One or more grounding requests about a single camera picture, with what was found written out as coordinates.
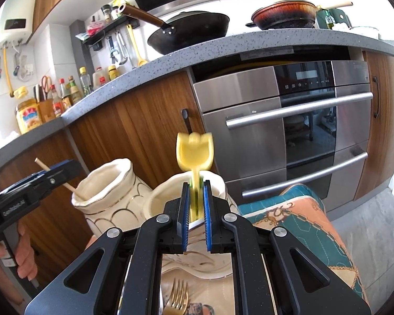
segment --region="yellow bottle cap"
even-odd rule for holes
[[[21,99],[28,94],[28,90],[26,90],[26,86],[21,86],[19,89],[14,91],[14,95],[17,99]]]

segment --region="black spice rack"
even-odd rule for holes
[[[101,41],[105,38],[105,36],[110,33],[114,28],[121,26],[123,24],[130,24],[133,29],[138,28],[140,26],[140,22],[137,19],[131,18],[127,15],[121,15],[118,19],[115,19],[113,22],[106,25],[99,32],[92,35],[90,38],[82,41],[83,45],[92,46],[97,42]]]

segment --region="ceramic jar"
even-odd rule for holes
[[[82,201],[73,194],[72,205],[83,212],[97,237],[108,228],[127,231],[146,220],[142,209],[152,190],[135,175],[129,159],[117,159],[97,168],[76,190],[88,199]]]
[[[201,171],[203,180],[209,180],[212,194],[227,199],[232,212],[238,213],[235,202],[226,193],[224,180],[209,171]],[[191,172],[177,174],[160,184],[146,198],[142,214],[149,219],[163,213],[165,203],[181,197],[182,185],[191,180]],[[232,273],[230,254],[211,254],[207,252],[204,219],[190,223],[187,251],[184,254],[165,254],[162,273],[181,268],[200,279],[218,279]]]

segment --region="gray tile floor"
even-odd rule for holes
[[[375,314],[394,291],[394,196],[387,188],[332,223],[359,269]]]

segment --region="silver screw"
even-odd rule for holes
[[[110,228],[110,229],[107,231],[107,236],[110,237],[110,238],[118,237],[119,234],[120,234],[120,230],[117,229],[117,228],[115,228],[115,227]]]
[[[236,214],[233,214],[233,213],[227,213],[227,214],[225,214],[224,218],[225,218],[226,221],[228,221],[228,222],[230,222],[230,223],[233,223],[236,219],[238,219],[238,217],[236,216]]]
[[[157,221],[158,223],[166,223],[166,222],[169,221],[169,215],[167,215],[167,214],[159,214],[159,215],[156,217],[156,221]]]
[[[278,237],[284,237],[285,235],[287,235],[287,231],[286,228],[283,227],[276,227],[274,229],[274,234]]]

